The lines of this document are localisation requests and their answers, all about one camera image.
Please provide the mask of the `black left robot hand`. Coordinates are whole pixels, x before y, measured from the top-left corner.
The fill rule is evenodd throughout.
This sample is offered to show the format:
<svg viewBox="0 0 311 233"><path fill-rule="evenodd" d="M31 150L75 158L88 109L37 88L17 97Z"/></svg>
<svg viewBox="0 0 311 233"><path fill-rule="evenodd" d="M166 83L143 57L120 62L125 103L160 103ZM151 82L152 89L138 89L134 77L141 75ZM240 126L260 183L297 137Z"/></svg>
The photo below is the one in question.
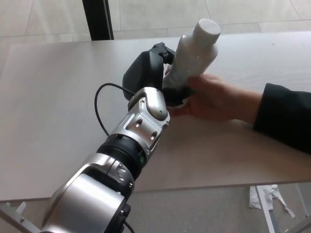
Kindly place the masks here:
<svg viewBox="0 0 311 233"><path fill-rule="evenodd" d="M130 100L140 89L154 87L160 90L169 107L180 106L185 99L194 94L188 86L165 87L163 85L164 65L173 64L175 51L163 42L155 44L150 50L143 51L125 72L122 79L124 97Z"/></svg>

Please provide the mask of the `person's bare hand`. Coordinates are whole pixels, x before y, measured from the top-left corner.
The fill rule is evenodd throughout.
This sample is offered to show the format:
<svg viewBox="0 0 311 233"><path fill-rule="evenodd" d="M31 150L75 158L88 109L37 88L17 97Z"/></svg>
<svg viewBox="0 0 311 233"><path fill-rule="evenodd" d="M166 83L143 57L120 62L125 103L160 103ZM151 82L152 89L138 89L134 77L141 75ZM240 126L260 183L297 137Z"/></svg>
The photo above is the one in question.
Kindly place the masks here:
<svg viewBox="0 0 311 233"><path fill-rule="evenodd" d="M191 77L189 87L194 94L179 108L170 108L172 117L193 116L214 121L241 120L254 124L262 93L242 89L211 74Z"/></svg>

